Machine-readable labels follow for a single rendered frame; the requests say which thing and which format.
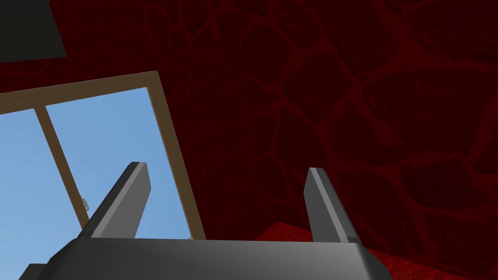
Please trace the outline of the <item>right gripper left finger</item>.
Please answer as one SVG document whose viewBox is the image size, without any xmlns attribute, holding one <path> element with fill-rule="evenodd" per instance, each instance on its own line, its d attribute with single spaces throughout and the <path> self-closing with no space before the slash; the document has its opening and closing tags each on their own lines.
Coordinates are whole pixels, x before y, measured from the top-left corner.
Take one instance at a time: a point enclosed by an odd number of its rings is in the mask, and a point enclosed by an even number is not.
<svg viewBox="0 0 498 280">
<path fill-rule="evenodd" d="M 150 191 L 147 164 L 131 162 L 78 237 L 135 238 Z"/>
</svg>

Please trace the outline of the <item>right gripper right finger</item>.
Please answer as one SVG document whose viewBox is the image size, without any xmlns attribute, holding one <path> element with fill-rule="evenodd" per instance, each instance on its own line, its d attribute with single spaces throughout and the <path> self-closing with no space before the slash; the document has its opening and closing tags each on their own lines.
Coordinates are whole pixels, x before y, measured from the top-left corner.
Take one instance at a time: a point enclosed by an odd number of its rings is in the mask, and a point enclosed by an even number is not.
<svg viewBox="0 0 498 280">
<path fill-rule="evenodd" d="M 303 194 L 314 242 L 361 243 L 323 168 L 308 169 Z"/>
</svg>

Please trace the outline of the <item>wooden framed window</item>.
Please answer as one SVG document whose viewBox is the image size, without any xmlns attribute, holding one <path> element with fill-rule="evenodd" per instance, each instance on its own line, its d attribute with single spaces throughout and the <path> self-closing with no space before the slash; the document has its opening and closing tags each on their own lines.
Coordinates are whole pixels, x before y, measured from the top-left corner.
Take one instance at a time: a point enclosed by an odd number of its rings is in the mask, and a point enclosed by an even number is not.
<svg viewBox="0 0 498 280">
<path fill-rule="evenodd" d="M 124 76 L 32 91 L 0 90 L 0 280 L 193 280 L 164 246 L 187 226 L 145 82 Z M 78 235 L 131 162 L 151 191 L 135 238 Z"/>
</svg>

